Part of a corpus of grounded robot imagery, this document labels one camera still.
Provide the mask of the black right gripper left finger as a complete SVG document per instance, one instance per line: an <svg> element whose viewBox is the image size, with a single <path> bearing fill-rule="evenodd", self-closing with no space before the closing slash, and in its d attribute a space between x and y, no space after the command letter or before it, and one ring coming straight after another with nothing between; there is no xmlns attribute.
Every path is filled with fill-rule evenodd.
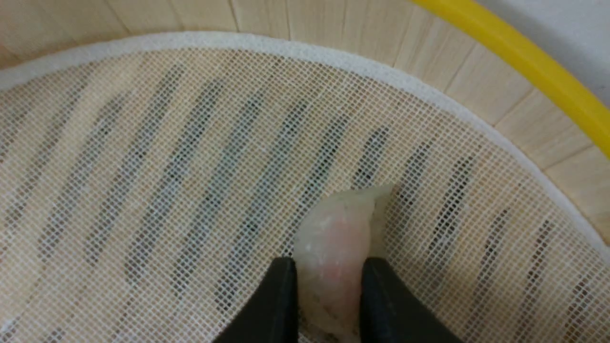
<svg viewBox="0 0 610 343"><path fill-rule="evenodd" d="M298 276L289 257L272 260L259 286L215 343L296 343Z"/></svg>

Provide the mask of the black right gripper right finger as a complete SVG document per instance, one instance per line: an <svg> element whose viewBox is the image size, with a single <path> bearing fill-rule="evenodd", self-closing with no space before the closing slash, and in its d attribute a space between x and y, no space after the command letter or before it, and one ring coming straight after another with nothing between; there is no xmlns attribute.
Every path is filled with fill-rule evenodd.
<svg viewBox="0 0 610 343"><path fill-rule="evenodd" d="M359 332L362 343L459 343L383 258L362 269Z"/></svg>

